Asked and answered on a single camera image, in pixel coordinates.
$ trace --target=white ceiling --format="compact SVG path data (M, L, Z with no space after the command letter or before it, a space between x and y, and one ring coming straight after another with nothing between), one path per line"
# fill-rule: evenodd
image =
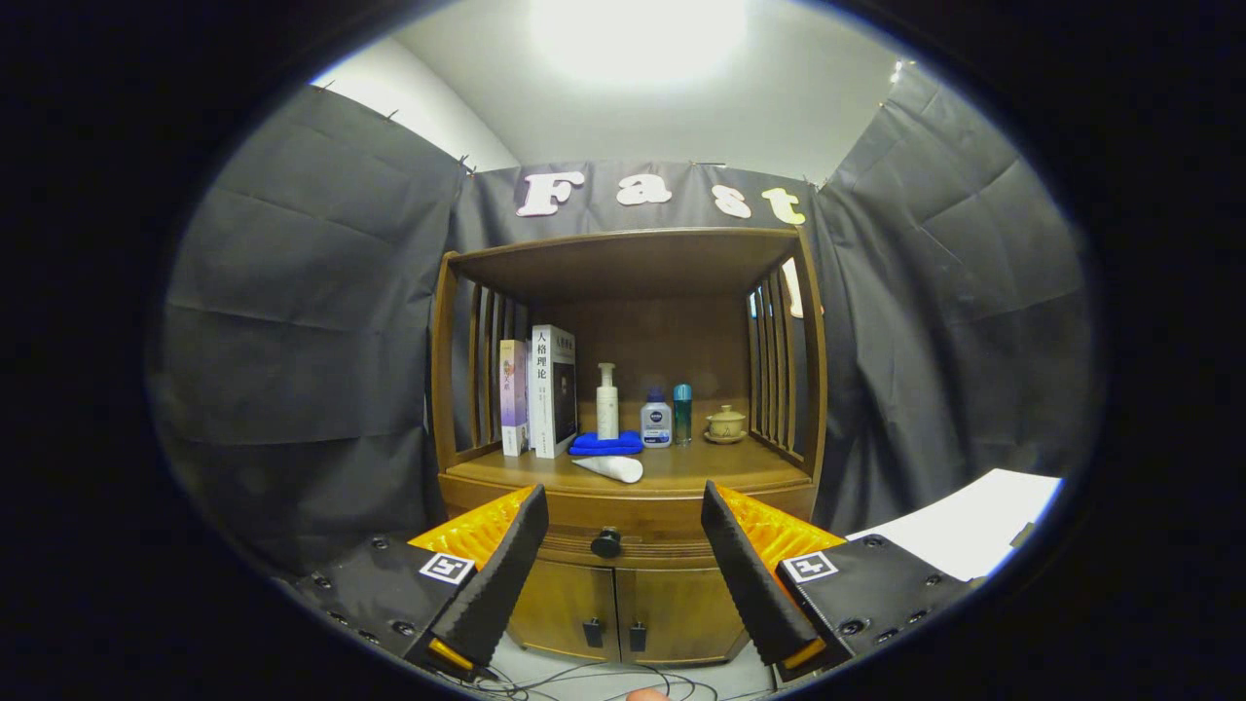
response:
M694 81L593 83L568 78L537 45L530 16L540 1L460 0L395 34L521 163L724 162L821 183L873 118L897 59L821 7L744 0L743 39ZM672 52L670 39L633 34L618 39Z

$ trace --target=book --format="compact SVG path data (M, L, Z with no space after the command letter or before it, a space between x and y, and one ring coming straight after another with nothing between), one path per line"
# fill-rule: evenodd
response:
M579 431L574 335L551 324L532 326L530 392L528 422L537 458L556 458Z
M503 339L497 356L502 454L518 457L528 449L527 341Z

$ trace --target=round knob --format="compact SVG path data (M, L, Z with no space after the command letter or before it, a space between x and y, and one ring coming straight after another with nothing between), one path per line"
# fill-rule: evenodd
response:
M619 552L623 550L619 544L622 540L623 537L619 535L618 529L603 528L601 535L593 539L593 545L589 549L598 558L618 558Z

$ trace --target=saucer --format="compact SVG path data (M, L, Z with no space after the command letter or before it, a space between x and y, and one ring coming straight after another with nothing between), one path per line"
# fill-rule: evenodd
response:
M746 433L741 433L740 436L735 436L735 437L731 437L731 438L723 438L723 437L719 437L719 436L710 436L709 432L706 431L705 432L705 441L709 441L710 443L718 443L719 446L730 446L733 443L739 443L739 442L744 441L745 437L748 437L748 436L749 435L746 435Z

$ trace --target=white wall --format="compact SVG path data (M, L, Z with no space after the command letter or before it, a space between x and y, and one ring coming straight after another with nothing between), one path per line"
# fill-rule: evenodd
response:
M338 64L312 85L365 105L419 133L467 167L518 166L511 151L436 73L394 39L384 39Z

